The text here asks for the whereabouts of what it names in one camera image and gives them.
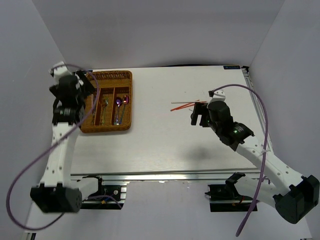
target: black label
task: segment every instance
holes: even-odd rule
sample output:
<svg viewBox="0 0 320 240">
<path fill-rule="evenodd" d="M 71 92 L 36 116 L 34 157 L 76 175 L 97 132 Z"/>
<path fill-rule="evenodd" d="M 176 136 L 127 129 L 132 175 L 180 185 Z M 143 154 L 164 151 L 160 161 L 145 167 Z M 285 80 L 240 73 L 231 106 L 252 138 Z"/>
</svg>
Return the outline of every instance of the black label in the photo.
<svg viewBox="0 0 320 240">
<path fill-rule="evenodd" d="M 233 66 L 223 66 L 224 69 L 229 70 L 229 69 L 241 69 L 239 65 L 233 65 Z"/>
</svg>

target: cable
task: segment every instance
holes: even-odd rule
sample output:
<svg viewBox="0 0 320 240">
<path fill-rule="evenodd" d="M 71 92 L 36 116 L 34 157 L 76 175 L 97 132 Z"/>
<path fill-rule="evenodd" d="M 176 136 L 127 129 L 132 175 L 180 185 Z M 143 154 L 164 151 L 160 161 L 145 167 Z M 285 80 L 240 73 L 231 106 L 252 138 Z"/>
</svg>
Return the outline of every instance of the cable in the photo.
<svg viewBox="0 0 320 240">
<path fill-rule="evenodd" d="M 119 203 L 117 200 L 115 200 L 115 198 L 114 198 L 113 196 L 109 196 L 109 195 L 98 195 L 98 196 L 90 196 L 90 197 L 88 197 L 87 199 L 89 200 L 89 199 L 97 199 L 97 198 L 109 198 L 109 199 L 112 199 L 112 200 L 118 205 L 118 207 L 119 207 L 120 209 L 122 209 L 122 206 L 120 205 L 120 203 Z"/>
<path fill-rule="evenodd" d="M 83 68 L 77 66 L 77 65 L 73 65 L 73 64 L 61 64 L 58 66 L 55 66 L 52 68 L 52 70 L 63 67 L 63 66 L 67 66 L 67 67 L 73 67 L 73 68 L 77 68 L 79 70 L 82 70 Z M 99 85 L 98 85 L 98 80 L 96 79 L 96 77 L 89 71 L 84 70 L 86 73 L 88 73 L 95 81 L 96 83 L 96 91 L 97 93 L 99 92 Z M 90 109 L 90 111 L 83 117 L 83 119 L 78 122 L 70 131 L 68 131 L 65 135 L 63 135 L 60 140 L 56 141 L 51 147 L 49 147 L 47 150 L 45 150 L 43 153 L 41 153 L 36 159 L 34 159 L 31 163 L 29 163 L 24 169 L 21 170 L 21 172 L 19 172 L 19 174 L 14 178 L 14 180 L 12 181 L 8 192 L 6 194 L 6 200 L 5 200 L 5 207 L 6 207 L 6 212 L 8 213 L 9 218 L 12 220 L 12 222 L 14 224 L 16 224 L 17 226 L 19 226 L 20 228 L 24 229 L 24 230 L 29 230 L 29 231 L 39 231 L 39 230 L 43 230 L 46 229 L 48 227 L 50 227 L 51 225 L 53 225 L 56 221 L 58 221 L 65 213 L 63 212 L 60 216 L 58 216 L 54 221 L 52 221 L 51 223 L 42 226 L 42 227 L 28 227 L 26 225 L 23 225 L 22 223 L 20 223 L 12 214 L 11 211 L 11 207 L 10 207 L 10 198 L 11 198 L 11 193 L 12 190 L 14 188 L 14 186 L 16 185 L 17 181 L 19 180 L 19 178 L 28 170 L 30 169 L 35 163 L 37 163 L 40 159 L 42 159 L 45 155 L 47 155 L 48 153 L 50 153 L 50 151 L 52 151 L 53 149 L 55 149 L 63 140 L 65 140 L 68 136 L 70 136 L 70 134 L 72 134 L 77 128 L 80 127 L 80 125 L 90 116 L 91 112 L 94 110 L 94 106 L 97 104 L 98 98 L 96 97 L 94 100 L 94 104 L 93 107 Z"/>
<path fill-rule="evenodd" d="M 263 109 L 263 114 L 264 114 L 264 118 L 265 118 L 265 135 L 264 135 L 264 142 L 263 142 L 263 154 L 262 154 L 262 163 L 261 163 L 261 170 L 260 170 L 260 176 L 259 176 L 259 180 L 258 180 L 258 184 L 256 186 L 256 190 L 252 199 L 252 203 L 250 204 L 250 207 L 248 209 L 248 212 L 246 213 L 245 217 L 243 218 L 242 222 L 239 225 L 238 230 L 236 231 L 235 236 L 239 237 L 239 235 L 241 234 L 242 230 L 244 229 L 244 226 L 246 225 L 246 222 L 250 216 L 250 214 L 252 213 L 252 211 L 254 210 L 256 204 L 257 204 L 257 197 L 259 194 L 259 190 L 261 187 L 261 183 L 263 182 L 263 177 L 264 177 L 264 171 L 265 171 L 265 165 L 266 165 L 266 150 L 267 150 L 267 143 L 268 143 L 268 128 L 269 128 L 269 122 L 268 122 L 268 115 L 267 115 L 267 110 L 266 110 L 266 106 L 264 104 L 264 102 L 262 101 L 261 97 L 259 96 L 258 93 L 256 93 L 256 91 L 252 90 L 251 88 L 244 86 L 244 85 L 240 85 L 240 84 L 227 84 L 221 87 L 218 87 L 212 91 L 209 91 L 209 94 L 214 94 L 215 91 L 218 91 L 220 89 L 223 88 L 228 88 L 228 87 L 240 87 L 240 88 L 244 88 L 249 90 L 250 92 L 252 92 L 260 101 L 262 109 Z"/>
</svg>

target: cutlery tray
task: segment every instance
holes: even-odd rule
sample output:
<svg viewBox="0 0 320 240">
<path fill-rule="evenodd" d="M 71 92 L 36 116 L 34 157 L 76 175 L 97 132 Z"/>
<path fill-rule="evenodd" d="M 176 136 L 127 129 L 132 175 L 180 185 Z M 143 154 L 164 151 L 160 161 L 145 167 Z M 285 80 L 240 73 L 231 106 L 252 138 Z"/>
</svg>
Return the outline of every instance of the cutlery tray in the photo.
<svg viewBox="0 0 320 240">
<path fill-rule="evenodd" d="M 87 114 L 98 98 L 95 110 L 81 125 L 83 133 L 102 133 L 111 131 L 125 131 L 131 126 L 132 112 L 132 73 L 130 71 L 95 71 L 92 74 L 99 84 L 99 91 L 88 96 L 85 100 L 85 114 Z M 91 75 L 86 77 L 97 88 Z M 129 96 L 127 105 L 120 107 L 116 104 L 116 98 L 123 99 Z"/>
</svg>

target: gray wall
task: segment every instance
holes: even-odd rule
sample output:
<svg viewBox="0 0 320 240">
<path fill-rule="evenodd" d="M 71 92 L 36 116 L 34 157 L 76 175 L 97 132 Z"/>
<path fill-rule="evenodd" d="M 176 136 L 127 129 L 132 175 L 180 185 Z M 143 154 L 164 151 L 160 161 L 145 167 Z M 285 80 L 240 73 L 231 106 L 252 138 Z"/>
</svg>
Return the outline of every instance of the gray wall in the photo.
<svg viewBox="0 0 320 240">
<path fill-rule="evenodd" d="M 0 4 L 0 235 L 20 239 L 22 230 L 9 219 L 5 201 L 18 172 L 50 146 L 54 83 L 48 69 L 62 55 L 31 0 Z M 46 159 L 28 171 L 16 185 L 11 206 L 25 223 L 30 209 L 30 187 L 39 181 Z"/>
<path fill-rule="evenodd" d="M 320 179 L 320 1 L 286 0 L 250 71 L 265 100 L 275 153 Z M 320 207 L 307 216 L 320 239 Z"/>
<path fill-rule="evenodd" d="M 284 0 L 33 0 L 67 62 L 250 65 Z"/>
</svg>

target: tabletop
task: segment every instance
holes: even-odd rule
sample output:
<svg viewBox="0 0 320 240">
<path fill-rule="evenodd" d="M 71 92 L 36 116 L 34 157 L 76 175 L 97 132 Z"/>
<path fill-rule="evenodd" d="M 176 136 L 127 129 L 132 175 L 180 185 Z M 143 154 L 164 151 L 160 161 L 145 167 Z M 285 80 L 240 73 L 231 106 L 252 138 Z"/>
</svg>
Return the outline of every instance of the tabletop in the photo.
<svg viewBox="0 0 320 240">
<path fill-rule="evenodd" d="M 222 144 L 210 128 L 191 126 L 188 108 L 170 112 L 179 106 L 171 102 L 209 101 L 209 90 L 226 84 L 247 85 L 241 69 L 181 66 L 121 70 L 133 75 L 131 128 L 81 133 L 75 144 L 72 174 L 255 168 Z M 228 87 L 224 92 L 233 119 L 247 125 L 262 141 L 263 130 L 249 91 Z"/>
</svg>

